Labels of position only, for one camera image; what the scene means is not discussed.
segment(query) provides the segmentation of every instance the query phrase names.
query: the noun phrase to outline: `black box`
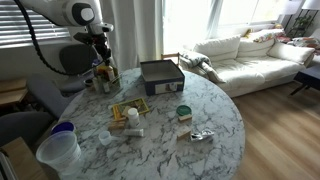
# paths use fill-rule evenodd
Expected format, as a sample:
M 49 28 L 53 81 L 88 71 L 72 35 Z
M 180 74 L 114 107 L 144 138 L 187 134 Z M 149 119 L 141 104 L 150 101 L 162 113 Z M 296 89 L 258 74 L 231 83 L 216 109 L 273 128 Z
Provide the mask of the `black box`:
M 147 61 L 140 65 L 148 96 L 183 91 L 184 74 L 172 60 Z

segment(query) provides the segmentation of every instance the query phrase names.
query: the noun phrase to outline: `white couch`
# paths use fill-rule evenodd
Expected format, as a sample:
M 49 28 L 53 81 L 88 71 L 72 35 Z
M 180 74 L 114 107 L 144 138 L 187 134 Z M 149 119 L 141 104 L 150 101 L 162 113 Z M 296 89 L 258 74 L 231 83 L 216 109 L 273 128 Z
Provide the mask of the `white couch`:
M 274 39 L 256 43 L 233 36 L 194 44 L 181 53 L 180 65 L 236 97 L 292 81 L 310 63 L 313 52 Z

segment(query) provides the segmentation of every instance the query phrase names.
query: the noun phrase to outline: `green lid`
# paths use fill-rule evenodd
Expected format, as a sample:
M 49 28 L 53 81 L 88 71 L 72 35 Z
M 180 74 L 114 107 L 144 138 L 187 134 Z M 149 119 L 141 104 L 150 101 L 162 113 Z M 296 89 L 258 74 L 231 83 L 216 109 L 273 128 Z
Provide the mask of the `green lid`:
M 178 106 L 177 113 L 180 116 L 191 114 L 191 108 L 189 106 L 186 106 L 186 105 Z

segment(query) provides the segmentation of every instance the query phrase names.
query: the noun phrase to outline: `round table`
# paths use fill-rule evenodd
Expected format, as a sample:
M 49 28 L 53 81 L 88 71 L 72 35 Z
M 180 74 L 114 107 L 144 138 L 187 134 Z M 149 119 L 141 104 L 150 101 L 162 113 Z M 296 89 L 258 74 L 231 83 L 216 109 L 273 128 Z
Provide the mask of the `round table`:
M 147 96 L 139 68 L 122 74 L 123 89 L 114 97 L 84 90 L 63 113 L 71 121 L 85 157 L 78 179 L 231 179 L 242 159 L 245 133 L 233 101 L 215 84 L 190 72 L 184 90 Z M 140 115 L 144 137 L 111 132 L 103 146 L 98 134 L 113 120 L 113 104 L 144 98 L 150 112 Z M 192 122 L 180 123 L 176 109 L 192 109 Z M 212 138 L 176 140 L 181 128 L 192 132 L 210 129 Z

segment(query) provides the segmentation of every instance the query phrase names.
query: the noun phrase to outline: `window blinds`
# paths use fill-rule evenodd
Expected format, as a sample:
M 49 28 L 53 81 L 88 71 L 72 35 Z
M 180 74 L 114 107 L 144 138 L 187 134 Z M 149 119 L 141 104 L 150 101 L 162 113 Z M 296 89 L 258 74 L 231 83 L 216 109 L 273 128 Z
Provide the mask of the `window blinds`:
M 52 24 L 42 15 L 27 9 L 38 42 L 70 39 L 67 28 Z M 31 35 L 24 17 L 13 0 L 0 0 L 0 47 L 31 44 Z

